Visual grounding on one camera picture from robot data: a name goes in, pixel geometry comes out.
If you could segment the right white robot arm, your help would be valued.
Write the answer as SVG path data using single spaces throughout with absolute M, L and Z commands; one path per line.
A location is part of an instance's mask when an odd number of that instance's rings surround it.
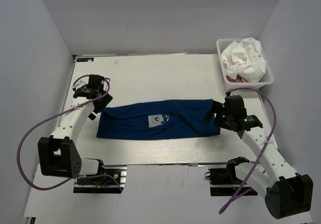
M 232 200 L 247 194 L 242 186 L 248 185 L 264 198 L 275 219 L 310 211 L 312 179 L 299 174 L 268 141 L 262 122 L 257 116 L 247 114 L 241 96 L 228 94 L 224 103 L 213 101 L 204 120 L 213 120 L 218 127 L 236 132 L 257 157 L 254 164 L 245 157 L 237 157 L 219 172 L 211 169 L 208 177 L 212 184 L 239 184 Z

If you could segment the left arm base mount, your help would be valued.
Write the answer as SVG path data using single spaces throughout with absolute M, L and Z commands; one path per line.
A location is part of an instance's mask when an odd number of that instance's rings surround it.
M 95 178 L 77 178 L 73 193 L 85 194 L 120 194 L 126 183 L 126 166 L 103 166 L 101 176 Z

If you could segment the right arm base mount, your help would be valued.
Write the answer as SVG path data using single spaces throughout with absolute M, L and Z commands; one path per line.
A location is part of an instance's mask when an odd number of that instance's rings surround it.
M 223 168 L 208 169 L 204 177 L 209 180 L 212 197 L 231 197 L 242 183 L 238 179 L 232 180 Z

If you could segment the white t shirt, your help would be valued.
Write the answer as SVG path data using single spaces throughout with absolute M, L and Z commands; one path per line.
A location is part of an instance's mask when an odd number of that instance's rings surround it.
M 266 71 L 261 44 L 253 37 L 233 41 L 221 56 L 225 74 L 230 78 L 239 75 L 248 82 L 258 82 Z

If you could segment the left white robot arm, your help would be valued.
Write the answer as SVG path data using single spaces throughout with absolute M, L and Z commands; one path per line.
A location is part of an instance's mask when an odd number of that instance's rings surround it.
M 71 107 L 64 113 L 58 127 L 47 138 L 38 141 L 41 173 L 45 176 L 78 178 L 88 175 L 94 183 L 105 180 L 106 171 L 102 161 L 82 158 L 76 148 L 76 141 L 87 120 L 94 120 L 111 102 L 109 80 L 100 75 L 89 75 L 88 83 L 77 85 Z

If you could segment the blue t shirt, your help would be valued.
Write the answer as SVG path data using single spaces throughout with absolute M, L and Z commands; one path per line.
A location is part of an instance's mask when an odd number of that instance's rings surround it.
M 220 128 L 204 120 L 211 104 L 210 99 L 173 99 L 106 107 L 96 137 L 152 141 L 217 136 Z

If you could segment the pink t shirt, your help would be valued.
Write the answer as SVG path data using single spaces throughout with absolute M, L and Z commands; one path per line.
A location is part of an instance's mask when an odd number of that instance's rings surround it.
M 248 81 L 241 76 L 237 75 L 236 79 L 230 78 L 229 76 L 226 76 L 227 80 L 229 82 L 234 82 L 234 83 L 247 83 Z

